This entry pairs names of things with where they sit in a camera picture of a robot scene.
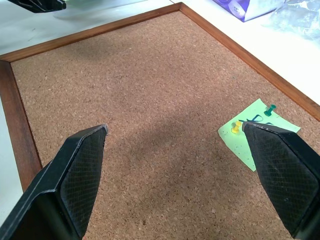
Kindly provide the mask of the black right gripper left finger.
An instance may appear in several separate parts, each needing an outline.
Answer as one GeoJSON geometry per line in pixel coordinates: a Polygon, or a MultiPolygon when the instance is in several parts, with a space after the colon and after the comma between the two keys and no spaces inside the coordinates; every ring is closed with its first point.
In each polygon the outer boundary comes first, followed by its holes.
{"type": "Polygon", "coordinates": [[[2,240],[81,240],[97,197],[108,128],[69,136],[0,227],[2,240]]]}

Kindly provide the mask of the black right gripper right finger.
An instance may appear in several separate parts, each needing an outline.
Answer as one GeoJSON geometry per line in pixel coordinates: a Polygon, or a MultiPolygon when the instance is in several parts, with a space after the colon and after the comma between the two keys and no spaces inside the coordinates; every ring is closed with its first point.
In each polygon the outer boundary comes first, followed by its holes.
{"type": "Polygon", "coordinates": [[[295,132],[246,121],[256,171],[284,227],[294,239],[320,238],[320,156],[295,132]]]}

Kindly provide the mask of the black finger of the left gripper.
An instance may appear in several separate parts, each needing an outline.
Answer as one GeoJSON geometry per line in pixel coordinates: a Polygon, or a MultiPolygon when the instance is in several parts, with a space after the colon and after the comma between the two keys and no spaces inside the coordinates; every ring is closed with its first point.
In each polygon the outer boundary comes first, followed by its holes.
{"type": "Polygon", "coordinates": [[[32,13],[51,13],[67,8],[64,0],[8,0],[32,13]]]}

